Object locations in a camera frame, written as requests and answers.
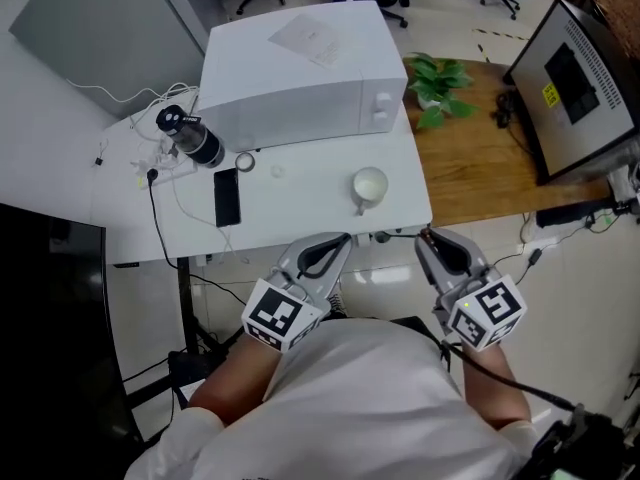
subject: phone screen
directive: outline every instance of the phone screen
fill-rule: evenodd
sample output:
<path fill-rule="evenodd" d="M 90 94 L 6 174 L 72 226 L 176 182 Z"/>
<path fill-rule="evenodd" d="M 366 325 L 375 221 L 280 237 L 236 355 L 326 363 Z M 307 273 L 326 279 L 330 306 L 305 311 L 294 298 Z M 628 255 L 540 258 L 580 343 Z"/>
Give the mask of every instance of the phone screen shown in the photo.
<path fill-rule="evenodd" d="M 214 173 L 213 195 L 216 204 L 216 226 L 223 228 L 240 224 L 240 194 L 236 169 Z"/>

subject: tiled floor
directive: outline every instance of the tiled floor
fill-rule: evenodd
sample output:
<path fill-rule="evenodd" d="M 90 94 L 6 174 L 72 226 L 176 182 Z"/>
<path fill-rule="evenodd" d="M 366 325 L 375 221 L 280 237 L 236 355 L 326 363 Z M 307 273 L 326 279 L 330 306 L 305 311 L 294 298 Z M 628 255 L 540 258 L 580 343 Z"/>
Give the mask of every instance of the tiled floor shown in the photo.
<path fill-rule="evenodd" d="M 287 0 L 287 6 L 318 1 L 322 0 Z M 238 3 L 227 0 L 232 11 Z M 482 7 L 478 0 L 412 0 L 411 7 L 399 10 L 410 21 L 409 28 L 403 30 L 392 21 L 388 24 L 401 53 L 422 50 L 434 56 L 483 60 L 478 49 L 481 44 L 491 62 L 509 64 L 524 41 L 482 34 L 474 29 L 528 38 L 550 3 L 551 0 L 522 0 L 518 21 L 513 22 L 508 11 L 497 3 Z M 257 0 L 244 16 L 279 8 L 275 1 Z M 605 226 L 604 221 L 600 219 L 598 225 Z M 522 222 L 523 216 L 514 215 L 461 224 L 452 229 L 475 240 L 488 259 L 495 261 L 519 252 Z M 547 228 L 536 246 L 555 242 L 577 227 L 579 223 Z M 215 256 L 204 269 L 197 269 L 194 263 L 193 271 L 223 283 L 246 300 L 255 280 L 268 275 L 270 266 L 284 248 L 241 251 L 238 257 L 227 253 L 222 259 Z M 521 257 L 501 262 L 501 272 L 518 279 L 524 272 L 530 250 Z M 240 261 L 245 257 L 249 264 Z M 520 285 L 529 311 L 516 331 L 504 341 L 517 377 L 581 401 L 589 410 L 613 415 L 627 386 L 626 376 L 640 353 L 639 273 L 640 230 L 631 217 L 620 218 L 604 234 L 582 230 L 560 245 L 545 249 Z M 419 315 L 434 331 L 440 332 L 431 315 L 436 294 L 418 265 L 412 240 L 393 239 L 387 244 L 373 243 L 368 248 L 355 249 L 340 284 L 347 309 L 353 316 L 391 319 Z M 196 315 L 221 340 L 238 329 L 242 305 L 230 295 L 214 286 L 199 284 L 193 286 L 192 293 Z M 112 313 L 118 310 L 114 304 L 111 306 Z M 133 321 L 131 317 L 120 320 L 125 326 Z M 127 372 L 157 360 L 146 352 L 137 349 L 134 352 L 138 355 L 133 359 L 119 354 L 121 368 L 124 364 Z M 462 383 L 457 361 L 454 361 L 453 376 L 458 384 Z M 166 424 L 170 399 L 154 403 L 147 408 L 146 418 L 155 417 Z M 547 408 L 535 399 L 531 403 L 534 414 L 542 414 Z"/>

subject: shirt sleeve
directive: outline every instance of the shirt sleeve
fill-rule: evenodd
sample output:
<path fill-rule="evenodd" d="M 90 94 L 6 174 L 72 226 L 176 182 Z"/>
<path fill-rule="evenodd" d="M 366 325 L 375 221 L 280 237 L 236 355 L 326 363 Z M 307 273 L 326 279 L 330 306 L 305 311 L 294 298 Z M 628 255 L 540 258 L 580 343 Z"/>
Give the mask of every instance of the shirt sleeve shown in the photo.
<path fill-rule="evenodd" d="M 509 423 L 499 430 L 499 434 L 523 457 L 531 457 L 531 452 L 538 442 L 538 433 L 529 421 Z"/>
<path fill-rule="evenodd" d="M 224 429 L 215 414 L 200 407 L 190 407 L 176 415 L 160 441 L 145 451 L 129 467 L 125 480 L 169 480 L 193 468 L 202 448 Z"/>

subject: wooden tabletop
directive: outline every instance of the wooden tabletop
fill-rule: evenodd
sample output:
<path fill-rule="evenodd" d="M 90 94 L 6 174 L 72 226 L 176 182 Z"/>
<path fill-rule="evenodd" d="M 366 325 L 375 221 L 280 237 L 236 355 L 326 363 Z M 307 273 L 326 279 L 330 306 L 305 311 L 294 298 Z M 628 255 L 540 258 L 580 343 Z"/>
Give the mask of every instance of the wooden tabletop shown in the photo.
<path fill-rule="evenodd" d="M 507 87 L 502 75 L 507 66 L 464 61 L 475 80 L 458 89 L 458 98 L 478 107 L 466 119 L 446 118 L 444 126 L 416 130 L 421 110 L 415 93 L 407 90 L 404 103 L 414 132 L 433 210 L 433 225 L 514 215 L 610 194 L 605 179 L 579 185 L 536 185 L 536 167 L 528 153 L 506 129 L 491 118 L 496 96 Z M 526 144 L 514 116 L 511 131 Z"/>

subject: yellow sticker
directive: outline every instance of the yellow sticker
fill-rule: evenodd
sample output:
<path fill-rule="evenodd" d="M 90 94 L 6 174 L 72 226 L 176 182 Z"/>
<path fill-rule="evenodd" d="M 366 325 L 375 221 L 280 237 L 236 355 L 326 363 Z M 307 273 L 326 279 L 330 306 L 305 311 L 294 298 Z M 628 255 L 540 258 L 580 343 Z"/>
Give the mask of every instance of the yellow sticker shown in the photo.
<path fill-rule="evenodd" d="M 556 90 L 556 86 L 553 85 L 553 82 L 542 89 L 542 95 L 544 96 L 549 108 L 553 107 L 560 101 L 560 96 L 558 96 L 558 91 Z"/>

